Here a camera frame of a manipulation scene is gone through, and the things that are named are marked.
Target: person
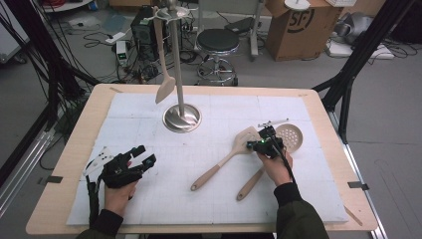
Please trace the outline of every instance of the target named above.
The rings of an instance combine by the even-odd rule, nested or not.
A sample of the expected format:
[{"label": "person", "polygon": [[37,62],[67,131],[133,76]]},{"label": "person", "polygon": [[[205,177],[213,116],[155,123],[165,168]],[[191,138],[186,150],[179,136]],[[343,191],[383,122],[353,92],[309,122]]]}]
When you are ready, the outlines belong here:
[{"label": "person", "polygon": [[[328,235],[322,220],[316,210],[304,201],[298,186],[292,182],[288,169],[282,159],[277,156],[269,158],[257,153],[262,160],[265,170],[275,182],[274,195],[279,203],[277,211],[277,238],[278,239],[327,239]],[[285,152],[290,168],[293,167],[293,159]],[[124,208],[127,198],[133,196],[135,183],[131,183],[119,189],[105,188],[105,209],[102,210],[96,223],[84,231],[77,238],[114,238],[121,222],[123,221]],[[270,238],[272,234],[223,234],[222,239],[232,238]]]}]

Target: white paper sheet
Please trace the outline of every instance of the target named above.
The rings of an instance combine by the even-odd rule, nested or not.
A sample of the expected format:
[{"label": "white paper sheet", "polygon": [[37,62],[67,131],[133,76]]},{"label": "white paper sheet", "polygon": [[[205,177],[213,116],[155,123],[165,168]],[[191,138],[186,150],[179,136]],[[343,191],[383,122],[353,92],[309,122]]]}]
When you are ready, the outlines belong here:
[{"label": "white paper sheet", "polygon": [[[294,175],[302,197],[314,206],[322,221],[348,220],[302,99],[186,95],[185,103],[202,114],[201,125],[189,133],[172,132],[162,123],[163,112],[177,103],[176,96],[159,105],[154,99],[150,94],[116,94],[93,153],[87,158],[88,163],[104,146],[118,154],[145,145],[147,152],[132,165],[155,154],[157,162],[139,181],[123,224],[275,222],[275,185],[267,174],[244,200],[236,200],[239,190],[262,164],[255,153],[234,156],[197,191],[191,191],[190,186],[231,150],[238,132],[251,125],[260,130],[259,123],[286,118],[304,135],[303,145],[293,153]],[[91,181],[100,173],[90,175]],[[102,191],[100,196],[103,208]],[[86,180],[81,177],[68,224],[87,225],[89,211]]]}]

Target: wooden table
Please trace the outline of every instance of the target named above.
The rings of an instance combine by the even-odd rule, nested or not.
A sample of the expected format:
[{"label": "wooden table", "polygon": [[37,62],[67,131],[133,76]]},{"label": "wooden table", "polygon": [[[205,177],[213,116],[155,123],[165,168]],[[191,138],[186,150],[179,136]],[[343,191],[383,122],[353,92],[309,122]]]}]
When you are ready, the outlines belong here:
[{"label": "wooden table", "polygon": [[[79,234],[87,226],[68,226],[81,172],[92,152],[112,98],[116,93],[156,93],[158,86],[98,85],[94,88],[78,123],[66,145],[53,176],[62,176],[61,183],[48,183],[28,224],[29,234]],[[270,96],[302,98],[313,122],[319,143],[334,177],[338,192],[350,217],[346,223],[325,224],[328,231],[372,231],[377,222],[369,203],[359,188],[348,182],[358,181],[319,96],[312,90],[183,87],[185,95]],[[224,225],[137,225],[122,226],[119,233],[218,233],[273,232],[269,224]]]}]

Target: black stool seat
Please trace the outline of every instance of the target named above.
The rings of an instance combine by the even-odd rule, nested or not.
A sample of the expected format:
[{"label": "black stool seat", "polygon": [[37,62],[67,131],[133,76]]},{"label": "black stool seat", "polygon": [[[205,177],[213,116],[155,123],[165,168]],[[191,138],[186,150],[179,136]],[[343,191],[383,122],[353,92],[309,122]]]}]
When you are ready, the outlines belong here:
[{"label": "black stool seat", "polygon": [[239,46],[239,36],[226,29],[206,29],[196,41],[202,49],[212,52],[232,51]]}]

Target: stool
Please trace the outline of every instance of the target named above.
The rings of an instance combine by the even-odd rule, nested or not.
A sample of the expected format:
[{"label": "stool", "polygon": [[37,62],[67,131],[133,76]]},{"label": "stool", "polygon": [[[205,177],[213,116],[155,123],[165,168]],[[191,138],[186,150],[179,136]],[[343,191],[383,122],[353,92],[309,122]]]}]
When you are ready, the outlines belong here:
[{"label": "stool", "polygon": [[235,53],[239,48],[239,37],[226,29],[206,29],[196,38],[196,46],[207,56],[197,68],[198,76],[211,83],[224,83],[230,80],[233,86],[238,86],[235,68],[220,57]]}]

